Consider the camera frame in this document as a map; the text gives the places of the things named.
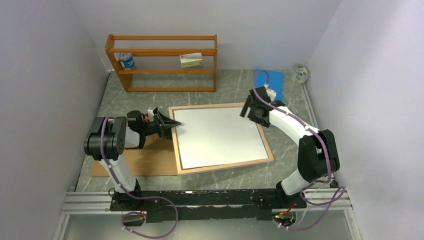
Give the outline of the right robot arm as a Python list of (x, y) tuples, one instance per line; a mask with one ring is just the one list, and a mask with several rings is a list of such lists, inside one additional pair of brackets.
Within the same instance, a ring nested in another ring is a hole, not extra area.
[(264, 86), (250, 90), (240, 116), (266, 128), (278, 128), (298, 147), (296, 170), (276, 185), (278, 191), (274, 196), (278, 206), (288, 207), (295, 195), (319, 182), (320, 178), (331, 178), (340, 169), (333, 132), (311, 126), (283, 102), (272, 101)]

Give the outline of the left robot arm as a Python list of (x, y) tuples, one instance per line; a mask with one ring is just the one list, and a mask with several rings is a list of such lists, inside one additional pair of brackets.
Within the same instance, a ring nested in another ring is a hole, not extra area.
[(140, 184), (131, 173), (125, 150), (141, 150), (151, 135), (172, 139), (172, 129), (181, 125), (157, 108), (147, 113), (132, 110), (126, 116), (97, 117), (84, 140), (85, 154), (98, 161), (113, 180), (109, 192), (112, 211), (138, 211), (144, 206)]

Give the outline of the brown cardboard backing board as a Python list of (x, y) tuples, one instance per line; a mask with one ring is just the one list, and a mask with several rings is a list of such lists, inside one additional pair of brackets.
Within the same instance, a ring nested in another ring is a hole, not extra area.
[(123, 157), (134, 176), (178, 175), (173, 141), (156, 134), (146, 137), (142, 149), (125, 149)]

